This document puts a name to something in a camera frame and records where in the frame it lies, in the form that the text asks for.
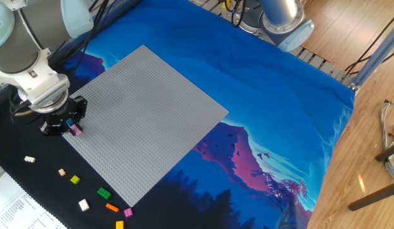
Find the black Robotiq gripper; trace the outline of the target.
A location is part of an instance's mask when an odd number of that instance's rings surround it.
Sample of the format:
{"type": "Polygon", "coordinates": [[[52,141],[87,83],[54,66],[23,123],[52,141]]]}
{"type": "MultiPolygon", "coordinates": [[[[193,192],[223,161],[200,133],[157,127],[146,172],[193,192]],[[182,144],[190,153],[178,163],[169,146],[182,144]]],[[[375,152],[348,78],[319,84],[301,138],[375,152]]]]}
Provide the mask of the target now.
{"type": "Polygon", "coordinates": [[[63,121],[72,118],[73,123],[79,123],[86,114],[87,100],[78,96],[74,99],[68,98],[60,108],[51,113],[44,115],[44,122],[40,127],[43,135],[47,136],[60,136],[65,133],[71,133],[70,127],[63,123],[63,121]]]}

